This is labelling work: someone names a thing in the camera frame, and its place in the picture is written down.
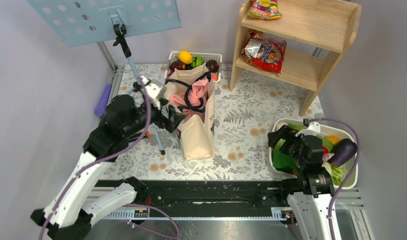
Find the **beige canvas tote bag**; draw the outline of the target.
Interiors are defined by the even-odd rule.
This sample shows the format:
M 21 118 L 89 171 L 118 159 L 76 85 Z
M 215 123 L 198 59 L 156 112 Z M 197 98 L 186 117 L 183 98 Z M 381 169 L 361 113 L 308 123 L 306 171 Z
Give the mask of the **beige canvas tote bag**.
M 210 158 L 215 155 L 214 147 L 214 121 L 215 121 L 215 87 L 213 82 L 213 73 L 205 65 L 200 65 L 192 70 L 176 70 L 169 78 L 175 81 L 181 81 L 188 85 L 193 84 L 196 80 L 207 77 L 207 102 L 205 106 L 204 122 L 196 114 L 188 121 L 183 122 L 177 127 L 176 134 L 186 160 L 198 160 Z M 179 85 L 175 82 L 166 83 L 166 93 L 164 97 L 169 100 L 170 96 L 187 89 L 186 86 Z

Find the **pink plastic grocery bag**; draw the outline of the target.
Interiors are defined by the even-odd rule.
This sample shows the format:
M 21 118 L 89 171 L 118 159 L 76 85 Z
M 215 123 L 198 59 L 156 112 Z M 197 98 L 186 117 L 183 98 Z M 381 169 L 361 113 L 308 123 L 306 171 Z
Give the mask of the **pink plastic grocery bag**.
M 200 119 L 205 122 L 205 107 L 208 99 L 208 78 L 204 77 L 196 80 L 191 85 L 174 79 L 166 80 L 166 83 L 177 83 L 178 85 L 186 87 L 186 90 L 172 94 L 169 97 L 169 100 L 185 114 L 184 121 L 187 122 L 192 116 L 198 115 Z

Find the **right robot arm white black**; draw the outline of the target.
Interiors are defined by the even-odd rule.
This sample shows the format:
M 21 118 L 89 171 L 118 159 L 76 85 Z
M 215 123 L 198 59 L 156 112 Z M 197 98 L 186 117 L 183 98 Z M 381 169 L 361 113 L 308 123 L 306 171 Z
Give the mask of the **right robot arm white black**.
M 332 206 L 336 191 L 331 175 L 323 167 L 322 140 L 288 125 L 268 134 L 270 147 L 274 148 L 279 140 L 285 141 L 279 151 L 290 156 L 297 166 L 296 177 L 284 179 L 279 184 L 280 203 L 291 207 L 303 239 L 341 239 L 340 235 L 335 235 L 339 228 Z

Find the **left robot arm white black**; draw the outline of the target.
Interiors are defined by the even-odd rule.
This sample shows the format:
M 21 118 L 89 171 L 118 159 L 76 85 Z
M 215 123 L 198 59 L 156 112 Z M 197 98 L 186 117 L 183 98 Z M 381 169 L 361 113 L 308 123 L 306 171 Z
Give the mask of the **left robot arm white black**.
M 150 124 L 175 131 L 185 115 L 162 99 L 163 114 L 148 97 L 136 106 L 132 96 L 115 96 L 80 154 L 75 169 L 63 189 L 45 208 L 36 209 L 31 219 L 40 226 L 39 239 L 47 234 L 53 240 L 82 240 L 102 218 L 118 208 L 134 204 L 148 208 L 147 186 L 136 177 L 119 181 L 110 193 L 87 204 L 86 199 L 101 175 L 147 134 Z

